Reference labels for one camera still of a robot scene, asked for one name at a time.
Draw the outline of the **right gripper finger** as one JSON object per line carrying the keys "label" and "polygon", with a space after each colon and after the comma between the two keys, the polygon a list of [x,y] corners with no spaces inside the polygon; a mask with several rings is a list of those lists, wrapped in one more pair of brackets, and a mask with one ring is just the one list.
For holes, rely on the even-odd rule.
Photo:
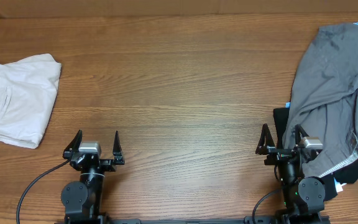
{"label": "right gripper finger", "polygon": [[275,149],[275,144],[267,124],[263,124],[260,139],[255,150],[256,154],[268,154]]}
{"label": "right gripper finger", "polygon": [[299,144],[303,137],[308,137],[308,134],[300,124],[297,124],[295,126],[295,143]]}

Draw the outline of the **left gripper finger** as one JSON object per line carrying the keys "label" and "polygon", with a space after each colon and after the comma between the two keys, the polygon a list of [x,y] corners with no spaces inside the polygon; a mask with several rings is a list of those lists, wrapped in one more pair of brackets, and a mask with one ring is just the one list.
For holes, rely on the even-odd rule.
{"label": "left gripper finger", "polygon": [[122,156],[122,149],[121,149],[121,144],[119,141],[118,131],[116,131],[116,133],[114,135],[114,145],[112,148],[112,154],[113,154],[113,156]]}
{"label": "left gripper finger", "polygon": [[78,130],[76,136],[73,138],[73,140],[71,141],[71,143],[69,143],[69,145],[67,145],[67,147],[64,149],[64,153],[69,153],[72,151],[78,151],[79,146],[82,142],[82,130]]}

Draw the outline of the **grey shorts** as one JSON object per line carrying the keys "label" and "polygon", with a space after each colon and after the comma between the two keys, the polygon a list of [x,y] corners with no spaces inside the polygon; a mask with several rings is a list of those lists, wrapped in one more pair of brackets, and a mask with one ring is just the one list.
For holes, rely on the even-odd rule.
{"label": "grey shorts", "polygon": [[317,137],[323,150],[303,163],[324,177],[358,160],[358,25],[323,26],[298,65],[283,145],[295,145],[295,126]]}

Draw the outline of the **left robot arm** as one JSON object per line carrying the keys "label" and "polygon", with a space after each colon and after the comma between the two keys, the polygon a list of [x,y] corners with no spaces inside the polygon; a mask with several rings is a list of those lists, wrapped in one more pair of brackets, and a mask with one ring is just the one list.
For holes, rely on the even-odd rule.
{"label": "left robot arm", "polygon": [[65,223],[110,222],[100,209],[105,173],[115,172],[117,166],[125,164],[118,133],[114,136],[112,155],[112,159],[102,159],[99,142],[83,141],[81,130],[64,149],[63,158],[80,172],[79,181],[70,182],[61,192]]}

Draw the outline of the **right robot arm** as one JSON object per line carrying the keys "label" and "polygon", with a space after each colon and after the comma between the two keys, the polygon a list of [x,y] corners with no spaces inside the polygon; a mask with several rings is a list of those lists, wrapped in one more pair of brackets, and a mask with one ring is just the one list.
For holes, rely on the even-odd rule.
{"label": "right robot arm", "polygon": [[303,166],[314,160],[323,150],[323,144],[316,137],[310,137],[298,124],[295,126],[295,146],[289,149],[279,149],[275,144],[267,124],[262,126],[259,143],[255,150],[258,155],[266,157],[264,164],[274,166],[276,179],[280,188],[263,196],[252,211],[252,222],[258,223],[256,210],[270,196],[281,192],[284,209],[268,217],[265,223],[329,223],[329,217],[322,217],[326,190],[324,182],[319,177],[307,177]]}

